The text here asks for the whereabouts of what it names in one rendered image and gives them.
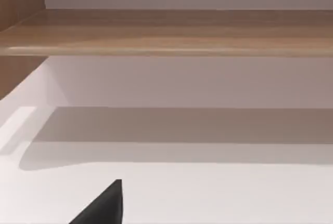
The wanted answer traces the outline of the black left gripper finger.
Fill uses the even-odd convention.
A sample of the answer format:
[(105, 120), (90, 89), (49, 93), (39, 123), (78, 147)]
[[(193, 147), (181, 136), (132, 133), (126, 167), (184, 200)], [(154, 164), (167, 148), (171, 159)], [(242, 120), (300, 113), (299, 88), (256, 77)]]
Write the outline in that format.
[(122, 224), (122, 180), (115, 180), (68, 224)]

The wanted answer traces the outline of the wooden open shelf unit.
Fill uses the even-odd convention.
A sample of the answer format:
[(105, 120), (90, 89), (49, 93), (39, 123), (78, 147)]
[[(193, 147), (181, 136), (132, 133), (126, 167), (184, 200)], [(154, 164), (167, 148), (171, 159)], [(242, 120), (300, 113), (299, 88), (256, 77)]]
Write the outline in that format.
[(0, 100), (89, 55), (333, 57), (333, 0), (0, 0)]

